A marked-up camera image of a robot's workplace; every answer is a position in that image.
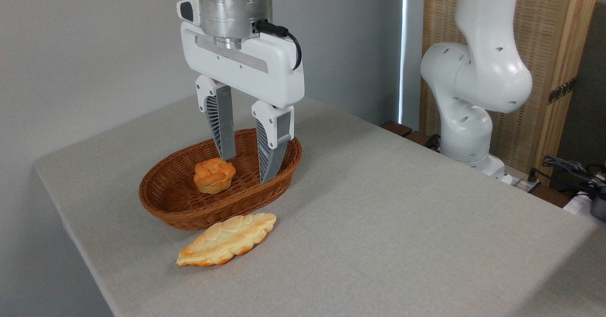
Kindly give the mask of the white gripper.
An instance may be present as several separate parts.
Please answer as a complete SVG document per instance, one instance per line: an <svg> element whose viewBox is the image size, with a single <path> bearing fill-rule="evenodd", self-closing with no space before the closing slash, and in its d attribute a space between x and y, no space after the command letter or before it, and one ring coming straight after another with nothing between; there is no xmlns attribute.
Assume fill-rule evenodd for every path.
<svg viewBox="0 0 606 317"><path fill-rule="evenodd" d="M227 161L236 156L231 87L262 100L252 105L252 114L260 183L268 183L279 172L286 145L294 138L291 105L304 97L303 65L293 69L296 45L288 38L261 33L245 39L239 50L218 47L203 32L197 7L198 0L177 4L185 59L201 74L196 80L199 109L206 115L221 160Z"/></svg>

